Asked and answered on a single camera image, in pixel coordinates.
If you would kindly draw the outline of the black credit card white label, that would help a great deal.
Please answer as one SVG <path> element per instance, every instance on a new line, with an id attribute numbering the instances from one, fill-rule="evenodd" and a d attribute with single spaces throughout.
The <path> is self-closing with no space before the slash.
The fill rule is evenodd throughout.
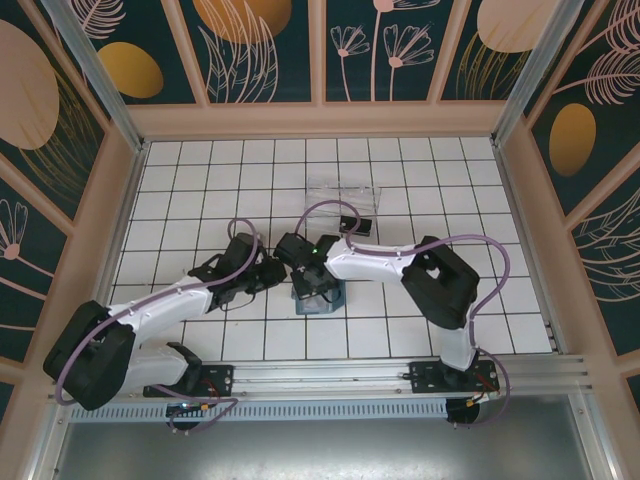
<path id="1" fill-rule="evenodd" d="M 368 218 L 360 218 L 342 215 L 339 221 L 340 233 L 369 237 L 373 229 L 373 221 Z"/>

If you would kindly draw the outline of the teal card holder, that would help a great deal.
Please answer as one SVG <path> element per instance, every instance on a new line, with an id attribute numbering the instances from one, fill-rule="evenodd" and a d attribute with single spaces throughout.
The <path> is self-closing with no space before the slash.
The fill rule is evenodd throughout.
<path id="1" fill-rule="evenodd" d="M 329 315 L 346 303 L 345 282 L 339 281 L 336 288 L 304 299 L 300 299 L 295 289 L 291 288 L 291 298 L 294 300 L 297 315 Z"/>

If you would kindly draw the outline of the clear acrylic tray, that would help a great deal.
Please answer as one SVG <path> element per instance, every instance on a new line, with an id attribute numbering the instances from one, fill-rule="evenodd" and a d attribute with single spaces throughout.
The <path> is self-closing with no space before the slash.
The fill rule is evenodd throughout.
<path id="1" fill-rule="evenodd" d="M 310 212 L 303 221 L 303 230 L 308 233 L 341 235 L 348 232 L 356 222 L 353 210 L 337 204 L 337 201 L 352 205 L 360 215 L 360 225 L 353 233 L 356 237 L 373 238 L 377 234 L 377 211 L 381 190 L 371 185 L 347 183 L 310 178 L 306 184 L 305 209 L 331 200 Z"/>

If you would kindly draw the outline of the aluminium table edge strip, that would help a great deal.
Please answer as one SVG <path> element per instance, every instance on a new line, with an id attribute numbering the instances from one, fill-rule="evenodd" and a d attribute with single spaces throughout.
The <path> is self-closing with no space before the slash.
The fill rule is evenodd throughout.
<path id="1" fill-rule="evenodd" d="M 499 147 L 492 147 L 497 162 L 498 170 L 503 181 L 503 186 L 510 205 L 515 227 L 518 232 L 520 244 L 528 267 L 528 271 L 536 294 L 541 315 L 549 332 L 552 350 L 559 355 L 569 353 L 561 325 L 558 322 L 556 309 L 553 305 L 549 286 L 543 272 L 540 256 L 534 242 L 533 231 L 525 215 L 524 204 L 516 189 L 516 183 L 510 172 L 507 157 Z"/>
<path id="2" fill-rule="evenodd" d="M 102 262 L 91 295 L 91 298 L 97 300 L 101 305 L 110 303 L 113 279 L 116 275 L 116 268 L 119 265 L 120 253 L 125 242 L 130 215 L 143 176 L 150 146 L 151 143 L 149 141 L 144 141 L 139 151 L 132 157 L 131 168 L 119 200 L 115 220 L 107 237 L 108 242 L 104 249 Z"/>

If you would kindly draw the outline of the small green controller board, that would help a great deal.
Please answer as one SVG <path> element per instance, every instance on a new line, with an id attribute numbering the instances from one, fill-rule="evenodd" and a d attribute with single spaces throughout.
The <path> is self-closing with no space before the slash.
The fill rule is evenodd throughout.
<path id="1" fill-rule="evenodd" d="M 211 403 L 170 403 L 166 407 L 166 418 L 203 418 L 213 407 Z"/>

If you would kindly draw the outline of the grey metal sheet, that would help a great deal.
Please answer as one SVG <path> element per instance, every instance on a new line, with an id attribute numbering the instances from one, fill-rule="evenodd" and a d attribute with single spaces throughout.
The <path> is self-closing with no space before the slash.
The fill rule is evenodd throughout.
<path id="1" fill-rule="evenodd" d="M 76 424 L 55 480 L 594 480 L 568 403 L 514 399 L 496 422 L 229 421 Z"/>

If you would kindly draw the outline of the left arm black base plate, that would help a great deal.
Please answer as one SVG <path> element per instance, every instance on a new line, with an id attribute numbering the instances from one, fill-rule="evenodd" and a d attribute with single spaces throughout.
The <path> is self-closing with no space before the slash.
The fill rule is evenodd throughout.
<path id="1" fill-rule="evenodd" d="M 184 374 L 173 383 L 162 386 L 179 396 L 197 398 L 230 397 L 234 382 L 232 365 L 213 364 L 188 367 Z"/>

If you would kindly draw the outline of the aluminium mounting rail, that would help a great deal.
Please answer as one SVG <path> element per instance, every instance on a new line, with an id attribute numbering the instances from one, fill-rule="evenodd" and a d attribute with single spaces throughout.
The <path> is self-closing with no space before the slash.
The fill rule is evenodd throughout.
<path id="1" fill-rule="evenodd" d="M 413 393 L 410 382 L 403 378 L 403 375 L 409 371 L 409 364 L 438 360 L 432 357 L 383 360 L 252 361 L 236 364 L 202 361 L 202 365 L 232 365 L 234 382 L 230 397 L 235 398 L 248 396 L 250 398 L 318 400 L 384 397 L 394 394 L 462 398 L 479 394 Z M 495 363 L 500 395 L 565 394 L 592 387 L 584 362 L 578 356 L 507 355 L 491 358 L 487 354 L 478 354 L 476 362 L 478 360 L 491 360 Z M 59 401 L 63 404 L 77 403 L 57 384 L 56 392 Z M 176 393 L 159 396 L 150 388 L 144 387 L 130 393 L 119 394 L 110 402 L 137 394 L 163 398 L 174 396 L 186 402 L 208 402 L 217 399 L 179 396 Z"/>

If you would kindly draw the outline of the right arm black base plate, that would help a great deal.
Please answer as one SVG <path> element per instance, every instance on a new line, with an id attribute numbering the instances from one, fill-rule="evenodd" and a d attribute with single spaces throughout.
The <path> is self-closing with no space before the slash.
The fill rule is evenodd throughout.
<path id="1" fill-rule="evenodd" d="M 413 393 L 470 395 L 500 391 L 496 365 L 491 360 L 478 360 L 465 371 L 441 361 L 411 362 L 403 378 L 410 382 Z"/>

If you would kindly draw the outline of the aluminium corner post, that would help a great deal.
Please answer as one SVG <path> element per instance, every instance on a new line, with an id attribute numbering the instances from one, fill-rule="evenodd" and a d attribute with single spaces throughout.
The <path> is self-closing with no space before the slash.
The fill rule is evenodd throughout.
<path id="1" fill-rule="evenodd" d="M 124 20 L 124 0 L 38 1 L 127 143 L 140 152 L 142 136 L 93 44 L 108 40 Z"/>
<path id="2" fill-rule="evenodd" d="M 509 139 L 524 108 L 578 18 L 583 3 L 584 0 L 559 0 L 554 8 L 491 133 L 491 143 L 496 149 L 500 149 Z"/>

